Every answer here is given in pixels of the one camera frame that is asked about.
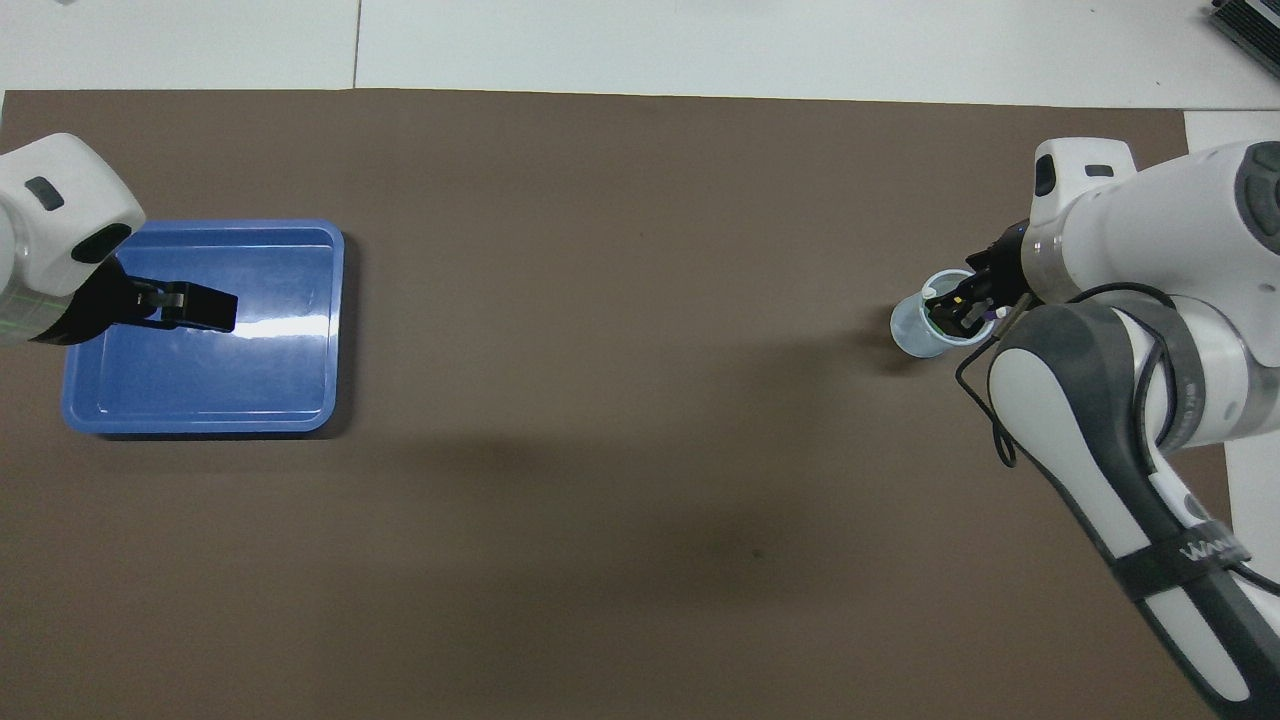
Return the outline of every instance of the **black strap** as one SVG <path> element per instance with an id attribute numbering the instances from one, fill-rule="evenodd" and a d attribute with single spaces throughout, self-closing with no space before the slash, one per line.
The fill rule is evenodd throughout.
<path id="1" fill-rule="evenodd" d="M 1111 573 L 1129 600 L 1138 602 L 1248 559 L 1249 551 L 1231 530 L 1217 520 L 1210 520 L 1117 559 Z"/>

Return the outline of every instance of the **transparent plastic cup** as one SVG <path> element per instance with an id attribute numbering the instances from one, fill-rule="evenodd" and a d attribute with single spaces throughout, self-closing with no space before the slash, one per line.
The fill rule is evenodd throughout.
<path id="1" fill-rule="evenodd" d="M 946 295 L 960 284 L 960 281 L 972 275 L 970 270 L 950 269 L 934 273 L 920 291 L 902 299 L 893 307 L 890 318 L 890 329 L 893 333 L 893 342 L 904 352 L 914 357 L 937 357 L 952 347 L 977 345 L 991 334 L 991 323 L 987 323 L 974 337 L 955 337 L 940 331 L 924 313 L 924 301 L 931 297 Z"/>

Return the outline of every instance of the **blue tray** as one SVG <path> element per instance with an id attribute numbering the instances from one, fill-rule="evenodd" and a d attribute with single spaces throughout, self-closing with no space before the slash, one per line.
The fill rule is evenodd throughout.
<path id="1" fill-rule="evenodd" d="M 333 414 L 343 237 L 325 220 L 151 222 L 131 275 L 239 297 L 236 331 L 113 325 L 67 352 L 63 418 L 86 433 L 303 433 Z"/>

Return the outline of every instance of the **white floor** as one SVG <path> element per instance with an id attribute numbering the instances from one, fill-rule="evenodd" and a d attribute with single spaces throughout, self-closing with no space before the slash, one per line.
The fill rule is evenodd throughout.
<path id="1" fill-rule="evenodd" d="M 1203 0 L 4 0 L 4 88 L 433 87 L 1187 113 L 1280 137 L 1280 79 Z M 1236 532 L 1280 573 L 1280 434 L 1230 443 Z"/>

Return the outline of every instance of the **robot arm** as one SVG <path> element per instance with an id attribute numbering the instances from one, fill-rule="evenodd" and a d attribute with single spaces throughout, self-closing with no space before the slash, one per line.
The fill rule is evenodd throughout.
<path id="1" fill-rule="evenodd" d="M 74 136 L 0 155 L 0 345 L 70 345 L 113 323 L 230 332 L 236 296 L 125 275 L 115 250 L 145 220 L 124 182 Z"/>
<path id="2" fill-rule="evenodd" d="M 924 304 L 932 329 L 959 338 L 997 307 L 1032 306 L 996 333 L 997 432 L 1052 482 L 1206 702 L 1233 719 L 1280 717 L 1280 597 L 1164 455 L 1280 428 L 1277 188 L 1280 142 L 1139 173 L 1121 142 L 1052 140 L 1037 150 L 1028 220 Z"/>
<path id="3" fill-rule="evenodd" d="M 1206 702 L 1222 717 L 1280 717 L 1280 597 L 1235 573 L 1247 551 L 1164 457 L 1212 411 L 1179 395 L 1226 365 L 1202 366 L 1197 351 L 1234 333 L 1197 301 L 1176 313 L 1110 302 L 1043 306 L 1009 329 L 989 370 L 992 406 Z M 1142 397 L 1161 336 L 1172 361 L 1151 365 Z"/>

